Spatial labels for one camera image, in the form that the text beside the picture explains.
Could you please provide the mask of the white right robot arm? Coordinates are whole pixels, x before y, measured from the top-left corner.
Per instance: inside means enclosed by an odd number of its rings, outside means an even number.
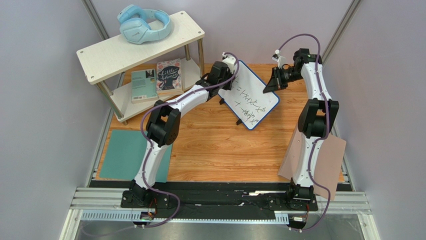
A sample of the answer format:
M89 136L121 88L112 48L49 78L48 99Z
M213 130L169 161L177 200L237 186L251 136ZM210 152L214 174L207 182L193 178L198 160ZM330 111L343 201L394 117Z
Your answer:
M328 93L321 56L301 48L294 53L293 65L285 67L285 58L276 50L272 59L277 66L272 68L271 77L263 93L284 90L288 84L304 80L308 100L298 118L297 129L302 134L301 151L296 172L290 179L287 197L292 202L310 203L314 197L315 167L321 146L333 127L339 102Z

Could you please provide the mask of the blue framed whiteboard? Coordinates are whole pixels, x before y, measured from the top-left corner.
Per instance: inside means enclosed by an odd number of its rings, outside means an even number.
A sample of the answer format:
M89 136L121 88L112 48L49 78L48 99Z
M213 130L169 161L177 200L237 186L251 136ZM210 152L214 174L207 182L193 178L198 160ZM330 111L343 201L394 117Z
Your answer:
M218 95L238 120L253 130L280 103L280 98L274 92L263 93L266 84L242 60L238 63L239 71L231 89L221 89Z

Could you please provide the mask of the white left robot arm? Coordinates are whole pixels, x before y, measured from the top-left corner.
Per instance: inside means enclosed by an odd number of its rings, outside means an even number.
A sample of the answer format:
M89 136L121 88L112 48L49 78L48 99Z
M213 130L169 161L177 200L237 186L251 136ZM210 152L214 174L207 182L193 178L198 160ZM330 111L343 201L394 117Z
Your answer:
M129 187L134 198L143 203L151 200L150 191L156 182L159 165L165 151L179 134L181 118L217 96L221 89L230 90L238 70L239 63L234 57L217 61L210 72L203 75L189 91L173 100L158 100L145 114L149 118L142 130L147 140L146 151L141 167Z

